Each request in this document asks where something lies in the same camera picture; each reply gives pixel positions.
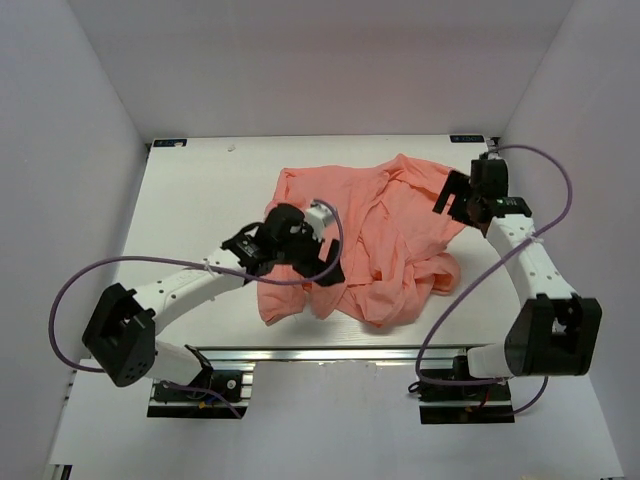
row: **gray wall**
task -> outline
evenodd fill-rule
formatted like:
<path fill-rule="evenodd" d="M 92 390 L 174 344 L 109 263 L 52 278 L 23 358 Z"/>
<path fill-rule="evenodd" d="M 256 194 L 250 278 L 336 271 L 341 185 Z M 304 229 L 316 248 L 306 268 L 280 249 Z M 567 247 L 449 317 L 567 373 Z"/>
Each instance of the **gray wall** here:
<path fill-rule="evenodd" d="M 51 301 L 118 249 L 145 155 L 64 0 L 0 0 L 0 145 L 0 478 L 31 480 L 69 378 L 47 342 Z M 75 358 L 100 278 L 62 308 L 61 344 Z"/>
<path fill-rule="evenodd" d="M 640 478 L 638 19 L 638 2 L 576 2 L 504 138 L 546 148 L 573 178 L 573 212 L 545 245 L 573 285 L 602 303 L 591 379 L 628 478 Z M 559 175 L 528 154 L 509 159 L 536 221 L 556 215 Z"/>
<path fill-rule="evenodd" d="M 145 140 L 500 134 L 572 0 L 70 0 Z"/>

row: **white wall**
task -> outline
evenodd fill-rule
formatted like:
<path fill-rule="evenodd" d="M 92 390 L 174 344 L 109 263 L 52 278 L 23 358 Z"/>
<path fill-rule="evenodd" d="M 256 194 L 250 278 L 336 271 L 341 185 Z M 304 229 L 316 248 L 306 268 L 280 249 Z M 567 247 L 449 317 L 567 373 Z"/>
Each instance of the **white wall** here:
<path fill-rule="evenodd" d="M 51 301 L 118 249 L 145 155 L 64 0 L 0 0 L 0 145 L 0 478 L 31 480 L 69 376 L 47 342 Z M 99 277 L 62 308 L 61 344 L 76 358 Z"/>
<path fill-rule="evenodd" d="M 573 178 L 573 212 L 546 245 L 573 285 L 602 303 L 591 379 L 628 478 L 640 478 L 638 19 L 638 2 L 577 1 L 503 139 L 547 149 Z M 508 157 L 537 222 L 549 220 L 565 198 L 558 174 L 531 155 Z"/>
<path fill-rule="evenodd" d="M 501 134 L 572 0 L 70 0 L 145 138 Z"/>

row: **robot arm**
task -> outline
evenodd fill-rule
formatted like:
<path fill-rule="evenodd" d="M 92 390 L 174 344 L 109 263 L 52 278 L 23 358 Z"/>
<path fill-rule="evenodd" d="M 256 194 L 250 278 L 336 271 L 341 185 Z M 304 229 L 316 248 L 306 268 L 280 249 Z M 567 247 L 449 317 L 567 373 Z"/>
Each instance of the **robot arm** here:
<path fill-rule="evenodd" d="M 499 157 L 474 160 L 471 176 L 452 171 L 434 211 L 481 230 L 501 257 L 529 239 L 535 229 L 522 198 L 508 196 L 508 171 Z M 581 298 L 554 266 L 541 243 L 533 241 L 506 268 L 520 300 L 520 314 L 505 341 L 469 349 L 474 378 L 526 375 L 584 375 L 589 370 L 602 310 Z"/>
<path fill-rule="evenodd" d="M 324 272 L 340 250 L 339 241 L 333 240 L 327 259 L 319 258 L 324 229 L 334 220 L 321 203 L 312 203 L 305 212 L 280 204 L 264 223 L 243 228 L 204 258 L 211 269 L 181 270 L 135 290 L 111 285 L 100 297 L 82 341 L 119 387 L 143 376 L 207 387 L 213 372 L 209 362 L 195 348 L 156 341 L 156 335 L 198 305 L 249 281 L 213 270 L 261 277 L 282 264 L 306 278 Z M 338 263 L 316 283 L 330 286 L 343 281 Z"/>

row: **wrinkled cloth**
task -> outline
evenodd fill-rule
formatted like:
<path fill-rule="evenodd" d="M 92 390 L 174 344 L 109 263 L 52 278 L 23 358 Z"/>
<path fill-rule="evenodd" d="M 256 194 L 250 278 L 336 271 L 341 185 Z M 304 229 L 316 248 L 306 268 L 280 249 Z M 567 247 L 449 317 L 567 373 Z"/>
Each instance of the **wrinkled cloth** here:
<path fill-rule="evenodd" d="M 460 267 L 445 249 L 463 226 L 432 211 L 449 171 L 405 155 L 373 168 L 282 170 L 267 212 L 278 203 L 304 210 L 315 198 L 337 207 L 345 232 L 341 265 L 346 281 L 331 287 L 260 283 L 262 319 L 272 324 L 300 313 L 309 300 L 320 318 L 338 309 L 379 327 L 404 324 L 418 318 L 432 292 L 451 292 Z M 335 225 L 325 230 L 325 238 L 321 257 L 331 239 L 338 238 Z M 301 276 L 289 266 L 276 266 L 269 278 Z"/>

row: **pink cloth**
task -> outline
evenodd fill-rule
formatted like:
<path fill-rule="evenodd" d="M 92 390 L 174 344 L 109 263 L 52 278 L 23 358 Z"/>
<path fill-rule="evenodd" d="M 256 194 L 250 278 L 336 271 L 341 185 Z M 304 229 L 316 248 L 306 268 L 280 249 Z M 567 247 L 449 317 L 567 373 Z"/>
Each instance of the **pink cloth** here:
<path fill-rule="evenodd" d="M 449 170 L 405 155 L 374 168 L 284 169 L 267 211 L 283 202 L 304 210 L 314 198 L 336 206 L 345 230 L 346 282 L 324 288 L 260 283 L 262 319 L 272 324 L 301 312 L 308 292 L 320 318 L 338 309 L 375 326 L 402 324 L 420 315 L 432 291 L 451 292 L 460 267 L 445 248 L 463 226 L 432 212 Z M 337 236 L 333 225 L 325 233 L 325 250 Z M 301 277 L 291 267 L 276 266 L 269 278 Z"/>

